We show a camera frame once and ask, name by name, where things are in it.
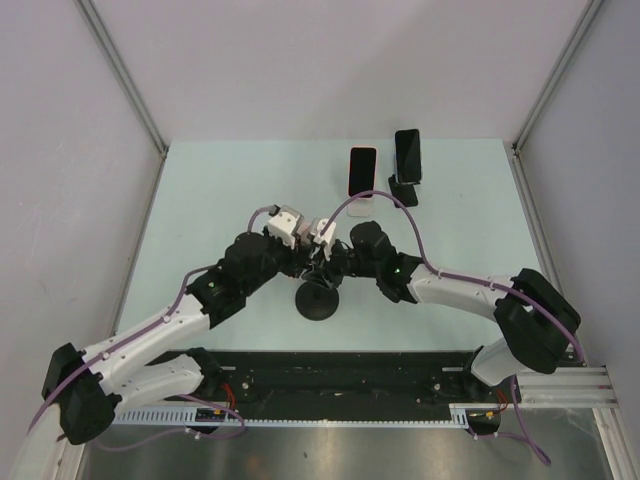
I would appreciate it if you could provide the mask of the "black round-base phone stand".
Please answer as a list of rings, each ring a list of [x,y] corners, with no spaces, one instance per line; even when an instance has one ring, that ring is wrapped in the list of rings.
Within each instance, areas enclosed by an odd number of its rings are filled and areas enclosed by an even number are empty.
[[[339,307],[339,292],[320,285],[320,271],[308,271],[302,275],[302,283],[295,293],[294,303],[298,313],[310,321],[324,321]]]

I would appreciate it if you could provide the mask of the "pink phone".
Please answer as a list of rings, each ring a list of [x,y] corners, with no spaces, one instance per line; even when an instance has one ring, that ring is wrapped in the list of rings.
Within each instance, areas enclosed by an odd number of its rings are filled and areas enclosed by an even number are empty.
[[[302,245],[309,245],[312,243],[312,240],[310,239],[310,235],[309,235],[310,229],[311,229],[311,223],[307,221],[303,222],[298,228],[298,236],[299,236],[300,243]]]

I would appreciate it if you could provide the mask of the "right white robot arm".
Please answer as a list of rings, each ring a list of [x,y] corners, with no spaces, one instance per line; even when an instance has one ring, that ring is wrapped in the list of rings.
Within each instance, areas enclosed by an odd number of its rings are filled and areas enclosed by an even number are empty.
[[[422,258],[398,251],[375,221],[353,227],[348,246],[334,233],[334,224],[321,219],[307,234],[320,249],[312,270],[328,285],[372,278],[393,303],[441,305],[496,323],[500,339],[476,350],[461,376],[462,391],[473,401],[486,400],[503,380],[526,369],[554,373],[575,339],[579,313],[536,270],[476,278],[429,268]]]

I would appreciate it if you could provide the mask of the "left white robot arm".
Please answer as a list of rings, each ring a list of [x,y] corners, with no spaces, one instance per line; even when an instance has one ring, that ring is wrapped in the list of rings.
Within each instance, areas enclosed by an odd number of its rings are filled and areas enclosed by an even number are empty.
[[[240,234],[215,264],[186,273],[173,303],[147,320],[83,349],[72,343],[58,347],[45,376],[42,408],[57,407],[63,438],[82,445],[129,408],[172,396],[214,397],[221,387],[220,368],[204,349],[161,364],[156,358],[230,319],[277,275],[299,276],[312,250],[298,237]]]

